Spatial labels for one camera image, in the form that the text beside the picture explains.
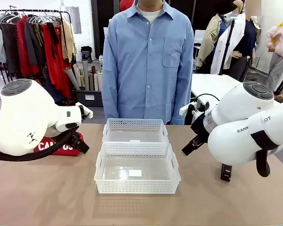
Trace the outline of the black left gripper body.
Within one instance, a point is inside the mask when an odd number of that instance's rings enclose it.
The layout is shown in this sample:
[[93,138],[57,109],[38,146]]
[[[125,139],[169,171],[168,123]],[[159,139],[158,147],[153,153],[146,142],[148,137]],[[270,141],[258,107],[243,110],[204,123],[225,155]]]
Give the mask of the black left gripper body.
[[84,141],[81,138],[81,134],[76,131],[76,129],[70,130],[71,136],[69,139],[70,146],[81,146]]

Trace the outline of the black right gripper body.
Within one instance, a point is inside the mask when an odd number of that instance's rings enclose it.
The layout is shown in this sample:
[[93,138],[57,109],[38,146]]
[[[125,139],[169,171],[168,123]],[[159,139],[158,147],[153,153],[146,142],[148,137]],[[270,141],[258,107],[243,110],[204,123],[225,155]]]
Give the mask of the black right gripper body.
[[191,129],[197,134],[193,139],[193,143],[206,143],[208,141],[209,133],[204,127],[204,117],[205,113],[201,113],[191,125]]

